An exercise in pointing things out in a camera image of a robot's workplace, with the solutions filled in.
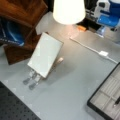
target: white lamp shade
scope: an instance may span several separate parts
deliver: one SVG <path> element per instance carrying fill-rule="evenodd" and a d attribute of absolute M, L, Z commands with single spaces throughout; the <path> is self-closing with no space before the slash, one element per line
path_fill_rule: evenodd
<path fill-rule="evenodd" d="M 84 0 L 55 0 L 54 19 L 61 24 L 76 24 L 85 17 Z"/>

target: cable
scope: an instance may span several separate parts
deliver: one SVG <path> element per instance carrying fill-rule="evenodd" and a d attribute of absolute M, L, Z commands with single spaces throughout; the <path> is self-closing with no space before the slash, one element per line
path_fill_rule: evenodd
<path fill-rule="evenodd" d="M 83 46 L 83 47 L 85 47 L 85 48 L 87 48 L 87 49 L 89 49 L 89 50 L 97 53 L 99 56 L 101 56 L 101 57 L 103 57 L 103 58 L 105 58 L 105 59 L 108 59 L 108 60 L 112 61 L 112 62 L 115 63 L 115 64 L 118 64 L 117 61 L 113 60 L 112 58 L 110 58 L 110 57 L 108 56 L 108 52 L 106 52 L 106 51 L 100 51 L 100 52 L 98 52 L 97 50 L 95 50 L 95 49 L 93 49 L 93 48 L 90 48 L 90 47 L 88 47 L 88 46 L 86 46 L 86 45 L 84 45 L 84 44 L 82 44 L 82 43 L 80 43 L 80 42 L 78 42 L 78 41 L 76 41 L 76 40 L 74 40 L 74 39 L 72 39 L 72 38 L 69 38 L 69 39 L 72 40 L 72 41 L 74 41 L 74 42 L 76 42 L 76 43 L 78 43 L 79 45 L 81 45 L 81 46 Z"/>

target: box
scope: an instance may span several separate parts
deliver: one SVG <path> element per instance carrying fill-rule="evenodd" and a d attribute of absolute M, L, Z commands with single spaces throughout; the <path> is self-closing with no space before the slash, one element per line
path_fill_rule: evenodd
<path fill-rule="evenodd" d="M 93 93 L 87 105 L 106 120 L 120 120 L 120 63 Z"/>

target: table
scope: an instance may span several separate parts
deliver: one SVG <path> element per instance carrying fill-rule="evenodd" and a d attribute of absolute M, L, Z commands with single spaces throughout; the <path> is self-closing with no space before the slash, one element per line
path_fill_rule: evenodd
<path fill-rule="evenodd" d="M 64 57 L 63 63 L 31 91 L 22 83 L 29 74 L 29 59 L 9 66 L 1 47 L 0 81 L 42 120 L 102 120 L 86 103 L 115 64 L 64 39 L 59 34 L 62 25 L 53 20 L 52 13 L 45 15 L 46 18 L 48 24 L 42 24 L 44 29 L 40 28 L 41 24 L 36 29 L 38 33 L 48 30 L 51 36 L 64 42 L 59 54 Z M 107 51 L 111 58 L 120 60 L 119 45 L 90 31 L 80 32 L 76 40 L 98 51 Z"/>

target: lamp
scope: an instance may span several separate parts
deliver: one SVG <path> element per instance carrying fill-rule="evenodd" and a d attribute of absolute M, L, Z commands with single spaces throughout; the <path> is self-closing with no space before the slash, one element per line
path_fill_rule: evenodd
<path fill-rule="evenodd" d="M 65 34 L 67 38 L 75 37 L 78 34 L 78 29 L 75 30 L 76 24 L 82 21 L 85 17 L 84 0 L 55 0 L 54 19 L 65 25 L 62 35 Z"/>

